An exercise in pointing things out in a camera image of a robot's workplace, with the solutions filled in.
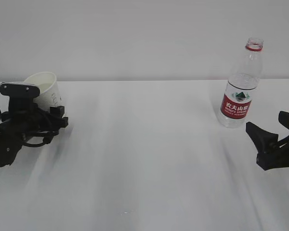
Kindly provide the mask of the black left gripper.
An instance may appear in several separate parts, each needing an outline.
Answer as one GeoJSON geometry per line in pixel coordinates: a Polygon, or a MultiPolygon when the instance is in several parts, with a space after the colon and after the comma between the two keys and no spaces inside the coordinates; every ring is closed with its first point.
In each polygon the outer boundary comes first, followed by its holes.
{"type": "Polygon", "coordinates": [[[49,107],[49,111],[44,111],[34,105],[31,113],[34,123],[31,135],[58,135],[61,128],[68,126],[68,117],[64,116],[64,106],[49,107]]]}

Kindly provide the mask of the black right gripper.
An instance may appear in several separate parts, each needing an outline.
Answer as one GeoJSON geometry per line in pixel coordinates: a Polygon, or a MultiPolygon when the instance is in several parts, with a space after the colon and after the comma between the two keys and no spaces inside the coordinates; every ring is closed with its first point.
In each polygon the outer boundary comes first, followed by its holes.
{"type": "MultiPolygon", "coordinates": [[[[289,112],[280,111],[278,121],[289,130],[289,112]]],[[[289,136],[278,141],[278,134],[251,122],[246,123],[246,133],[258,151],[256,163],[263,170],[289,167],[289,136]]]]}

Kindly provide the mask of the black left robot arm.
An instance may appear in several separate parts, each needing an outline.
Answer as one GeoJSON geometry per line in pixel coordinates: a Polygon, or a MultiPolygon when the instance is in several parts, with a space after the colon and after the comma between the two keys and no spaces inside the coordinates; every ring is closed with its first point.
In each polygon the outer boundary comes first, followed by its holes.
{"type": "Polygon", "coordinates": [[[38,148],[50,144],[59,130],[68,126],[65,107],[49,111],[5,112],[0,123],[0,167],[11,165],[22,147],[38,148]]]}

